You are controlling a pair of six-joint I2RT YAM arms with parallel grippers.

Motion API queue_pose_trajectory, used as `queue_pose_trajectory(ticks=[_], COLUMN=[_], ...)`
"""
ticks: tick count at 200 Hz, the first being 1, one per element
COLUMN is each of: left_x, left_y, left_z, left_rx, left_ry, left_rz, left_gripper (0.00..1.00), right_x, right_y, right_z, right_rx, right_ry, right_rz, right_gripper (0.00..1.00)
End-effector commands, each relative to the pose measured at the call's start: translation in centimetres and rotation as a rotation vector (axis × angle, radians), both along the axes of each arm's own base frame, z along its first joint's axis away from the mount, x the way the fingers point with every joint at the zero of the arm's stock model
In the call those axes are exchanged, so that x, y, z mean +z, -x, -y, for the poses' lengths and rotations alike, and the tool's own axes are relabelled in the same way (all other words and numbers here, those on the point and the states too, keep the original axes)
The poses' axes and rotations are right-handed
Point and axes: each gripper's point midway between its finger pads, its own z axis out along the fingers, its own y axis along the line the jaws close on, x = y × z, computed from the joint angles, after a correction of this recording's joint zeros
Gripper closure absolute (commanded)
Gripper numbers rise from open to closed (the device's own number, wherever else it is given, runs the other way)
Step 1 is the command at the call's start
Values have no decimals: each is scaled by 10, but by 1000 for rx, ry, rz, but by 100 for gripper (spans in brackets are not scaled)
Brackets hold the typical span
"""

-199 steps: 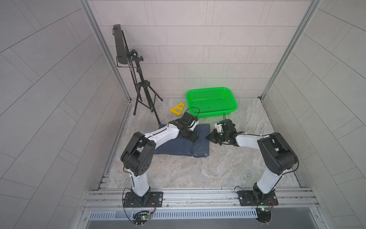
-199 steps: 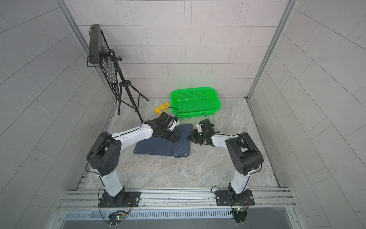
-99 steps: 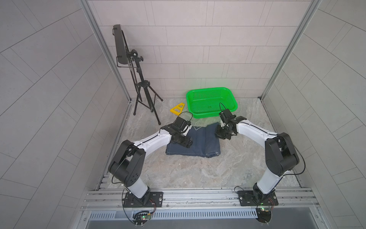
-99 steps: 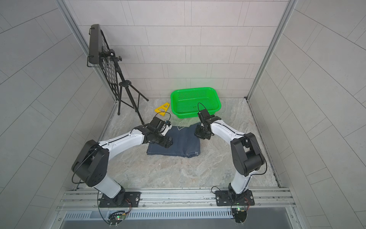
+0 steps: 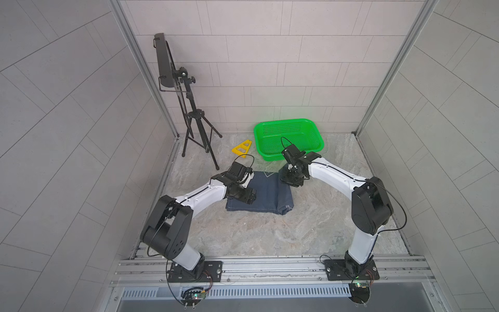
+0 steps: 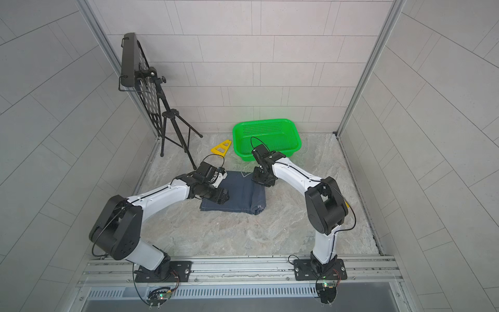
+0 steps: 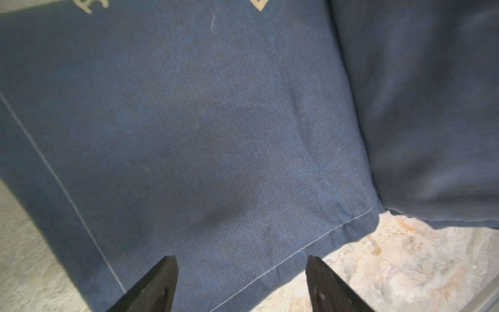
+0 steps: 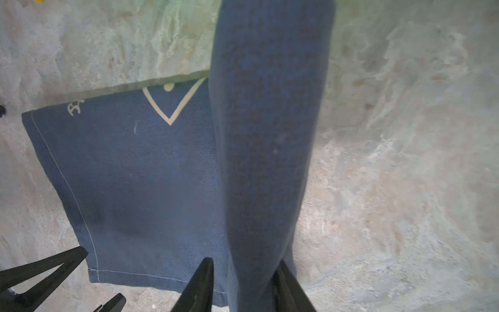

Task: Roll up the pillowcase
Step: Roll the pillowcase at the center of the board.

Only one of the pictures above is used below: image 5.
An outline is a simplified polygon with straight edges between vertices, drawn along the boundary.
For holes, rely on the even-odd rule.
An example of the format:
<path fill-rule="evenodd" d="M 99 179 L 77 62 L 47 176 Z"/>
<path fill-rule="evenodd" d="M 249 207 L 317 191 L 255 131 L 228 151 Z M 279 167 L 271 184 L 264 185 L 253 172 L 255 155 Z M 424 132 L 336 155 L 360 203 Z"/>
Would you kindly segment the dark blue whale pillowcase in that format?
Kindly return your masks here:
<path fill-rule="evenodd" d="M 249 187 L 256 191 L 252 204 L 245 204 L 235 199 L 228 199 L 227 211 L 247 211 L 252 213 L 273 213 L 285 215 L 294 208 L 291 187 L 281 181 L 279 172 L 256 171 Z"/>

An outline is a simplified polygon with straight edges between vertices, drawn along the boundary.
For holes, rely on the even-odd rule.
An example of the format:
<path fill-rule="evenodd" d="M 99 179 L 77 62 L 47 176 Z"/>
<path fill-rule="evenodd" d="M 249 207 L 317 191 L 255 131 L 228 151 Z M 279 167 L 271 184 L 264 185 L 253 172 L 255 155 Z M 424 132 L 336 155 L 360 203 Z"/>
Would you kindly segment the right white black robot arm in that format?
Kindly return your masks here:
<path fill-rule="evenodd" d="M 379 233 L 393 214 L 393 206 L 383 182 L 344 171 L 315 152 L 282 151 L 287 165 L 280 174 L 281 181 L 301 187 L 314 178 L 343 193 L 351 201 L 352 222 L 356 226 L 353 241 L 345 254 L 345 267 L 352 277 L 359 275 L 372 260 L 372 252 Z"/>

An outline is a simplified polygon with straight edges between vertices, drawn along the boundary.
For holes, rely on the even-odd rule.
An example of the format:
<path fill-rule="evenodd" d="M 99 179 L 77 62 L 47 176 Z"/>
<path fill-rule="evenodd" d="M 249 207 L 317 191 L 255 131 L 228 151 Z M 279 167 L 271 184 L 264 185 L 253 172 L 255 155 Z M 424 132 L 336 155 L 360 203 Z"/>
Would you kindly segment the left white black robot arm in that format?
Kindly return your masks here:
<path fill-rule="evenodd" d="M 224 172 L 183 196 L 162 196 L 144 225 L 141 241 L 192 274 L 201 272 L 203 256 L 187 243 L 192 219 L 210 205 L 227 198 L 252 204 L 257 192 L 248 185 L 253 177 L 254 172 L 249 172 L 238 180 Z"/>

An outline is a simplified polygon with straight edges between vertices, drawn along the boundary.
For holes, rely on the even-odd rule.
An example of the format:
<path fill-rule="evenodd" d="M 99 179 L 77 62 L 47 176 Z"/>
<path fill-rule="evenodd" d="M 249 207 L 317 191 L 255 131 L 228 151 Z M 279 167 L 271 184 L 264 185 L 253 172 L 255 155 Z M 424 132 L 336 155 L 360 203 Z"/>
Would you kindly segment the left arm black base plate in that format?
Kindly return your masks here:
<path fill-rule="evenodd" d="M 202 261 L 193 270 L 187 270 L 173 263 L 167 271 L 170 283 L 208 283 L 220 282 L 223 269 L 222 261 Z"/>

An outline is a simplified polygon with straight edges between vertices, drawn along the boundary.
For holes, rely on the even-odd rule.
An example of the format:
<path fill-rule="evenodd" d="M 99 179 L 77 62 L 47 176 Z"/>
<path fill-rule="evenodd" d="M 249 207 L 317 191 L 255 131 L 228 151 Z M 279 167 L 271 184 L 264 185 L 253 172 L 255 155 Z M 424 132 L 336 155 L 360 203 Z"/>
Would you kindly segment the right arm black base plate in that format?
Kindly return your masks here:
<path fill-rule="evenodd" d="M 322 261 L 329 281 L 375 281 L 379 280 L 379 272 L 373 257 L 365 264 L 354 260 L 326 259 Z"/>

